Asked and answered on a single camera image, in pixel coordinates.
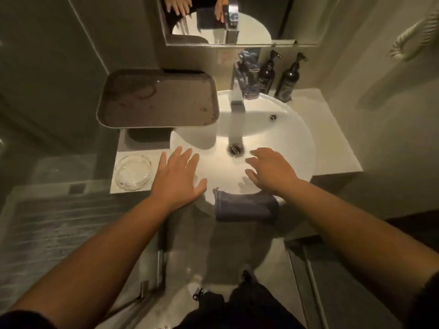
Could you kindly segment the person's left hand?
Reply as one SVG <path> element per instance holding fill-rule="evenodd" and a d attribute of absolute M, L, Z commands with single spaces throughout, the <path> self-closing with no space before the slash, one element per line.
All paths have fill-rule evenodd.
<path fill-rule="evenodd" d="M 192 203 L 193 178 L 195 178 L 200 156 L 192 153 L 193 172 L 178 172 L 178 157 L 182 153 L 183 148 L 179 146 L 167 158 L 166 172 L 156 172 L 151 188 L 153 202 L 168 214 Z"/>

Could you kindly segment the brown rectangular tray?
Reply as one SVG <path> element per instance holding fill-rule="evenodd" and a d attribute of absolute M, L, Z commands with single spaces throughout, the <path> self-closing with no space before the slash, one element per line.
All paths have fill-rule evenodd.
<path fill-rule="evenodd" d="M 189 70 L 113 71 L 96 109 L 96 120 L 112 129 L 205 127 L 219 116 L 215 80 Z"/>

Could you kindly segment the black sleeve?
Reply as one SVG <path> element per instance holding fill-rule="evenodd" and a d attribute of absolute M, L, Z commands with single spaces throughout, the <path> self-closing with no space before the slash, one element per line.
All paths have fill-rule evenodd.
<path fill-rule="evenodd" d="M 439 329 L 439 271 L 416 296 L 404 329 Z"/>
<path fill-rule="evenodd" d="M 58 329 L 45 316 L 31 310 L 12 310 L 0 316 L 0 329 Z"/>

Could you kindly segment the clear glass ashtray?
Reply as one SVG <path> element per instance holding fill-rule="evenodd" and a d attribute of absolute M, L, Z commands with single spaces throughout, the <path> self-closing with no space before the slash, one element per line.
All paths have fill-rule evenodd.
<path fill-rule="evenodd" d="M 139 191 L 152 181 L 151 160 L 140 154 L 131 154 L 116 162 L 114 168 L 115 185 L 124 191 Z"/>

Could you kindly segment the person's right forearm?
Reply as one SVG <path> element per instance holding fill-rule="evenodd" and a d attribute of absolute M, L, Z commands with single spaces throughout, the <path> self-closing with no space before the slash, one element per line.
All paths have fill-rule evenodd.
<path fill-rule="evenodd" d="M 282 187 L 280 195 L 307 216 L 322 239 L 381 294 L 398 318 L 408 317 L 421 289 L 439 272 L 439 253 L 303 180 Z"/>

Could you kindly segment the person's left forearm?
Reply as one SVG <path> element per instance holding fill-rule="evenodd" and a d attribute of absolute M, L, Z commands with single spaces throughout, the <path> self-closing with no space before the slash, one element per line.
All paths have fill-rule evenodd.
<path fill-rule="evenodd" d="M 112 307 L 140 255 L 178 205 L 151 195 L 47 272 L 8 310 L 56 329 L 92 329 Z"/>

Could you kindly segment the dark grey cloth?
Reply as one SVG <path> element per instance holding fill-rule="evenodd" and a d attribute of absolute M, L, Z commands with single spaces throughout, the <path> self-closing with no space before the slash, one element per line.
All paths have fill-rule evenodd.
<path fill-rule="evenodd" d="M 217 222 L 248 222 L 275 220 L 281 208 L 277 199 L 264 191 L 253 194 L 230 194 L 213 190 Z"/>

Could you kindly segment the chrome faucet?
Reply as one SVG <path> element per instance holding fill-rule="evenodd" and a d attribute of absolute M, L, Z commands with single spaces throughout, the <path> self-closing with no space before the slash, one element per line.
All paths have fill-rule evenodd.
<path fill-rule="evenodd" d="M 245 91 L 246 88 L 246 79 L 245 73 L 242 72 L 240 66 L 240 61 L 233 63 L 230 91 L 228 93 L 230 108 L 233 113 L 240 113 L 245 110 L 243 91 Z"/>

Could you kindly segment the wall mirror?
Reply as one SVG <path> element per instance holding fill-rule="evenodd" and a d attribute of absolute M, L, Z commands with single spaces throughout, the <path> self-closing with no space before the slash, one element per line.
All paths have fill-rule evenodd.
<path fill-rule="evenodd" d="M 156 0 L 167 45 L 315 44 L 329 0 Z"/>

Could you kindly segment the black trousers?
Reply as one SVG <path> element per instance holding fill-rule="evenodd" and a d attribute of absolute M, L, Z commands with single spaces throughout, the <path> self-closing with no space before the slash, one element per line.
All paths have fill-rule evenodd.
<path fill-rule="evenodd" d="M 209 290 L 174 329 L 306 329 L 260 283 L 241 283 L 228 301 Z"/>

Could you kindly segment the black right sleeve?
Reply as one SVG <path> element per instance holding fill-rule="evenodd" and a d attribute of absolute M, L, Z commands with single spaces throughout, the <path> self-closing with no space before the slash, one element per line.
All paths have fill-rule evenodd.
<path fill-rule="evenodd" d="M 416 296 L 404 329 L 439 329 L 439 271 Z"/>

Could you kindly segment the dark pump bottle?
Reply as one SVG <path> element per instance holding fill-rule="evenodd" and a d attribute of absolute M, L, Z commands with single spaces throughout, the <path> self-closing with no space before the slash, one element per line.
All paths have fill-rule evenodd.
<path fill-rule="evenodd" d="M 258 73 L 260 94 L 268 95 L 270 92 L 270 89 L 272 87 L 275 78 L 275 70 L 274 70 L 275 58 L 281 59 L 281 55 L 275 50 L 271 50 L 268 60 L 266 60 L 266 62 L 260 67 Z"/>
<path fill-rule="evenodd" d="M 301 61 L 307 61 L 307 58 L 302 52 L 299 52 L 292 65 L 282 73 L 274 97 L 283 103 L 287 103 L 292 99 L 293 89 L 300 78 L 299 69 Z"/>

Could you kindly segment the white round sink basin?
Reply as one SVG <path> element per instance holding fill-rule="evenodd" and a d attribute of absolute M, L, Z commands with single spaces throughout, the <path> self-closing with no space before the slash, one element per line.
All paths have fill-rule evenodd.
<path fill-rule="evenodd" d="M 243 112 L 233 113 L 229 90 L 218 91 L 220 114 L 218 120 L 205 127 L 177 127 L 170 135 L 170 149 L 179 146 L 191 148 L 200 160 L 196 178 L 206 178 L 205 199 L 215 204 L 214 189 L 230 194 L 253 194 L 260 190 L 249 180 L 245 159 L 259 147 L 279 152 L 293 167 L 299 178 L 310 181 L 315 168 L 315 143 L 302 118 L 287 104 L 261 94 L 254 100 L 245 100 Z M 277 114 L 276 121 L 269 116 Z M 227 153 L 230 143 L 240 143 L 245 154 L 232 158 Z"/>

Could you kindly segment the person's right hand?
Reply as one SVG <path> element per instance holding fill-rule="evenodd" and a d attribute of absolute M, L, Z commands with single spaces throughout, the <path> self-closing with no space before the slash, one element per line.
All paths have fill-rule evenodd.
<path fill-rule="evenodd" d="M 299 177 L 287 160 L 275 150 L 273 150 L 271 166 L 273 174 L 270 183 L 255 184 L 255 186 L 275 196 L 285 198 L 288 192 L 299 183 Z"/>

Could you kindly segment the white and black shoe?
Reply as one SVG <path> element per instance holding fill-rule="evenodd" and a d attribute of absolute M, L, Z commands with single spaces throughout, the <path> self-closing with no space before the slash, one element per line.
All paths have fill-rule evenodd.
<path fill-rule="evenodd" d="M 202 276 L 194 275 L 192 280 L 188 283 L 187 289 L 192 300 L 199 302 L 201 297 L 207 292 L 207 290 L 202 286 Z"/>
<path fill-rule="evenodd" d="M 238 271 L 240 283 L 259 283 L 249 264 L 244 264 Z"/>

